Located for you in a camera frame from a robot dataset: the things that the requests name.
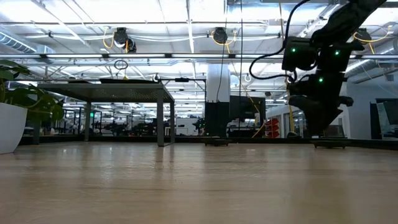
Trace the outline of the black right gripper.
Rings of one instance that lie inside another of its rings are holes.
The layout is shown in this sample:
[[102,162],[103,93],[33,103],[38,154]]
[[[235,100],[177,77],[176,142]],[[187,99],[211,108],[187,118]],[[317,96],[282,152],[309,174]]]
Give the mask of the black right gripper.
[[345,71],[353,51],[362,51],[359,42],[348,42],[322,48],[315,56],[315,73],[302,77],[288,86],[289,105],[304,112],[307,129],[317,135],[341,114],[340,105],[352,106],[354,100],[341,96],[340,90],[347,81]]

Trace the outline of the white column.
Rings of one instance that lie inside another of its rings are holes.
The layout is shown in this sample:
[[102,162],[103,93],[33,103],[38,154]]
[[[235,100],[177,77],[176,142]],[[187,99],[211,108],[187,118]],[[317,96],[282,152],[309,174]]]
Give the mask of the white column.
[[209,64],[206,74],[206,100],[210,103],[230,101],[230,70],[227,64]]

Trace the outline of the dark wall board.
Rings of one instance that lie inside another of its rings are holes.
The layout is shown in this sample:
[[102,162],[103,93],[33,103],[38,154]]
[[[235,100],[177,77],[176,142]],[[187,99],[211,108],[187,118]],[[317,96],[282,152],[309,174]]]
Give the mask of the dark wall board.
[[398,99],[376,99],[370,104],[371,139],[398,141]]

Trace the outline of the black cabinet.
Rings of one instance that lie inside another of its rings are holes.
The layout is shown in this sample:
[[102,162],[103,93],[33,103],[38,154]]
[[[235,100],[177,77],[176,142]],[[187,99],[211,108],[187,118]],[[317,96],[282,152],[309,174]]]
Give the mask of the black cabinet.
[[205,103],[205,132],[209,136],[226,136],[226,126],[231,121],[229,109],[229,102]]

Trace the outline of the red storage bins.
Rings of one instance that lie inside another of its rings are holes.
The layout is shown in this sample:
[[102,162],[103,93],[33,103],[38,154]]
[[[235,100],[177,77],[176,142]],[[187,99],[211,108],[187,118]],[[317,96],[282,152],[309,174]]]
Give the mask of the red storage bins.
[[271,118],[265,122],[265,134],[267,138],[278,138],[280,136],[279,119]]

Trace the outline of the silver ventilation duct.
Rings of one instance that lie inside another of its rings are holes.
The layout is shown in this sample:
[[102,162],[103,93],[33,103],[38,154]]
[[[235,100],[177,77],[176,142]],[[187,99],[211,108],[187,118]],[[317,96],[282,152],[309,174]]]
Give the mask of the silver ventilation duct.
[[13,38],[12,36],[0,31],[0,44],[13,48],[24,54],[35,54],[37,51],[35,48]]
[[398,37],[377,47],[376,55],[365,55],[349,64],[345,77],[355,85],[398,88]]

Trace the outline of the green plant in white pot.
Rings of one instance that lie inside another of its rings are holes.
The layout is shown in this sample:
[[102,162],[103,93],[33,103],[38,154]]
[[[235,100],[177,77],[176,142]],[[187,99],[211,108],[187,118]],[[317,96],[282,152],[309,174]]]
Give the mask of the green plant in white pot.
[[59,121],[64,117],[63,100],[29,84],[13,90],[7,83],[30,70],[10,60],[0,60],[0,154],[15,151],[22,139],[27,121]]

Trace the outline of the grey perforated metal shelf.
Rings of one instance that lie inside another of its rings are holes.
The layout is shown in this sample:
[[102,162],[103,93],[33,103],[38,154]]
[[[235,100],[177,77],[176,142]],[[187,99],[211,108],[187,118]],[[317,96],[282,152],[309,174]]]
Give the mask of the grey perforated metal shelf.
[[170,143],[175,142],[175,100],[161,83],[39,83],[38,87],[76,100],[92,103],[156,103],[157,145],[165,147],[164,104],[170,106]]

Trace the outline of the black monitor screen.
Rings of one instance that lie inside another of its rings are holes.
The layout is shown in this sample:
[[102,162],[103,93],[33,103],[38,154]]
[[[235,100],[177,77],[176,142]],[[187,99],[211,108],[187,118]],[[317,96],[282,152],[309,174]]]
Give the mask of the black monitor screen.
[[229,116],[233,118],[255,118],[255,114],[259,113],[260,118],[264,118],[265,114],[265,98],[246,97],[246,96],[230,96]]

